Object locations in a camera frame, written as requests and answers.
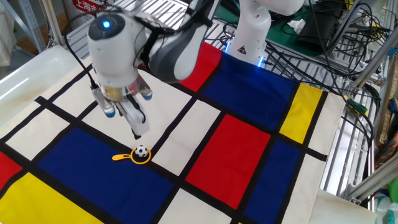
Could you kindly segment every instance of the orange toy handle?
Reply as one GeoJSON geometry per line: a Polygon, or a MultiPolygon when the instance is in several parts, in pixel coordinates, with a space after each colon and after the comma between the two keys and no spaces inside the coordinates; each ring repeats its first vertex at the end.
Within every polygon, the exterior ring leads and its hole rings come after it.
{"type": "Polygon", "coordinates": [[[119,160],[122,160],[122,159],[130,159],[130,158],[131,158],[130,154],[120,154],[120,155],[113,156],[112,160],[113,161],[119,161],[119,160]]]}

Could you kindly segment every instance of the metal pole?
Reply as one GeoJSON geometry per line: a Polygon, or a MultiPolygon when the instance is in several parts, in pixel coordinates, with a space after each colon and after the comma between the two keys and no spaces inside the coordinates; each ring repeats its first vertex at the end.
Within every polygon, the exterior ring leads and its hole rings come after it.
{"type": "Polygon", "coordinates": [[[50,26],[49,32],[51,32],[52,38],[56,44],[64,45],[64,40],[61,35],[60,27],[58,25],[57,17],[54,12],[51,0],[40,0],[40,5],[44,15],[47,18],[47,22],[50,26]]]}
{"type": "Polygon", "coordinates": [[[351,84],[351,89],[356,90],[362,88],[380,66],[381,62],[386,58],[388,51],[396,45],[398,45],[398,29],[392,32],[383,46],[381,46],[379,51],[377,51],[372,60],[368,63],[368,66],[366,66],[360,76],[351,84]]]}
{"type": "Polygon", "coordinates": [[[398,155],[392,157],[368,178],[347,192],[348,197],[346,199],[362,202],[396,177],[398,177],[398,155]]]}
{"type": "Polygon", "coordinates": [[[21,27],[21,29],[25,32],[26,36],[32,41],[32,43],[36,46],[37,50],[41,50],[39,42],[33,35],[33,33],[29,30],[29,28],[25,25],[24,21],[18,16],[17,12],[11,7],[11,5],[7,2],[7,0],[0,0],[1,4],[9,11],[9,13],[13,16],[15,21],[21,27]]]}
{"type": "Polygon", "coordinates": [[[34,36],[34,44],[37,47],[37,50],[41,53],[46,49],[46,45],[32,6],[30,5],[30,0],[18,0],[18,3],[25,16],[27,26],[34,36]]]}

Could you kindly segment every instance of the blue rectangle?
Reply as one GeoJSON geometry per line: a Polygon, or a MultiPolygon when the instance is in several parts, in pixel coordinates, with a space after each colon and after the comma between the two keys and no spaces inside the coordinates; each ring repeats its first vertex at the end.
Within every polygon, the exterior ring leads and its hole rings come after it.
{"type": "Polygon", "coordinates": [[[296,82],[223,55],[224,63],[205,97],[275,130],[296,82]]]}
{"type": "Polygon", "coordinates": [[[113,161],[116,154],[75,128],[38,165],[123,223],[149,223],[173,184],[129,159],[113,161]]]}
{"type": "Polygon", "coordinates": [[[300,151],[276,140],[244,214],[261,224],[275,222],[300,151]]]}

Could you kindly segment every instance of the red rectangle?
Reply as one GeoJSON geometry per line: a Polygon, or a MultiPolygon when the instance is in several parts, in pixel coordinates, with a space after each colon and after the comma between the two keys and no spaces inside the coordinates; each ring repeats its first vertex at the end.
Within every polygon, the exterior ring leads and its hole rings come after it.
{"type": "Polygon", "coordinates": [[[197,64],[195,65],[192,74],[180,83],[193,91],[198,91],[217,67],[220,59],[220,50],[206,42],[202,43],[199,50],[197,64]]]}
{"type": "Polygon", "coordinates": [[[0,152],[0,190],[4,184],[16,173],[22,170],[22,167],[0,152]]]}
{"type": "Polygon", "coordinates": [[[269,138],[226,115],[186,181],[237,209],[269,138]]]}

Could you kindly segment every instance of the white container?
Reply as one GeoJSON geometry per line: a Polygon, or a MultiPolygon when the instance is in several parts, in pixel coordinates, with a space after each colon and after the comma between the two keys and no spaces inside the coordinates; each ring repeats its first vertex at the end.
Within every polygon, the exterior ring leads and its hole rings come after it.
{"type": "Polygon", "coordinates": [[[10,65],[12,48],[16,44],[14,18],[0,3],[0,67],[10,65]]]}
{"type": "Polygon", "coordinates": [[[71,53],[56,45],[0,80],[0,127],[78,65],[71,53]]]}

